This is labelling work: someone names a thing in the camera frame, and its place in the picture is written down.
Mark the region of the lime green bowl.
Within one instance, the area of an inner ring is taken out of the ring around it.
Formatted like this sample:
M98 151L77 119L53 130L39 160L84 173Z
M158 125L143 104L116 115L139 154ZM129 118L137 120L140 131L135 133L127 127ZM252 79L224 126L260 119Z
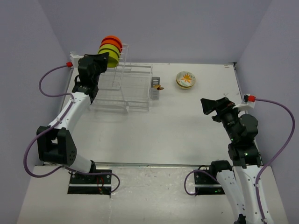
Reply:
M112 50L113 52L115 52L118 55L118 57L120 57L119 49L116 46L112 45L112 44L104 44L104 45L100 46L99 52L103 49Z
M108 64L107 67L108 68L115 68L117 67L118 63L119 63L119 54L111 49L102 49L98 51L98 54L104 54L104 53L108 53Z

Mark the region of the blue patterned ceramic bowl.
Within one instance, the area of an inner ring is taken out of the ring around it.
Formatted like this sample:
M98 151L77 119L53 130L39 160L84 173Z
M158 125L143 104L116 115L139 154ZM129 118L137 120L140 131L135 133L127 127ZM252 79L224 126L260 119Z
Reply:
M182 90L189 90L195 85L195 82L193 82L190 86L183 86L177 80L176 80L176 83L177 83L178 87Z

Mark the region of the orange flower ceramic bowl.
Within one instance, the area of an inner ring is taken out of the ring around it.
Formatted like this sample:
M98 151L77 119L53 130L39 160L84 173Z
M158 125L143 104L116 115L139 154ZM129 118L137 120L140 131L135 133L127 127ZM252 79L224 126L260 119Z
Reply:
M196 83L196 77L188 71L179 72L176 75L175 80L177 80L183 86L190 86L193 82Z

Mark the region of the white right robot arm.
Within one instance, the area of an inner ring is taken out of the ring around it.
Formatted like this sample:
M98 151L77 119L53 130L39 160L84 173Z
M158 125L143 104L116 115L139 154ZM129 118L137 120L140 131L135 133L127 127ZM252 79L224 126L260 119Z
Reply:
M219 183L233 210L236 224L272 224L268 210L260 171L263 163L255 144L258 134L258 121L250 114L241 115L255 106L255 97L245 95L240 104L227 97L218 100L202 98L203 113L212 120L222 123L230 138L228 155L231 162L213 161L209 166L208 177Z

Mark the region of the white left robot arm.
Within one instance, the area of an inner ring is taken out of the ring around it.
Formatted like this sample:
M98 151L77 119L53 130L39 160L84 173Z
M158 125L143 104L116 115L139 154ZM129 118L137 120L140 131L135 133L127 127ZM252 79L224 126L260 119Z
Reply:
M78 74L72 91L68 93L69 101L55 120L48 126L40 126L36 132L39 159L81 173L80 177L86 183L96 180L97 171L92 160L79 154L71 134L97 96L100 75L107 70L108 56L108 53L84 55L78 60L75 68Z

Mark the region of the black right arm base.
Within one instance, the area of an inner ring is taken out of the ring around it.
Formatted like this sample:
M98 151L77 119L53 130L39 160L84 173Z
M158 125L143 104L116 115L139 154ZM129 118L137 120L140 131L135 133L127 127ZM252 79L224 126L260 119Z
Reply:
M222 186L209 175L202 172L194 173L196 195L224 195Z

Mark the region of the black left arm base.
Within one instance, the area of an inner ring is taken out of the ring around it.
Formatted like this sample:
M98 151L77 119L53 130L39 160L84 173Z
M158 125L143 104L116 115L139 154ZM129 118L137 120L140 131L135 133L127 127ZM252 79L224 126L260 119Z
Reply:
M111 175L71 174L67 194L111 195Z

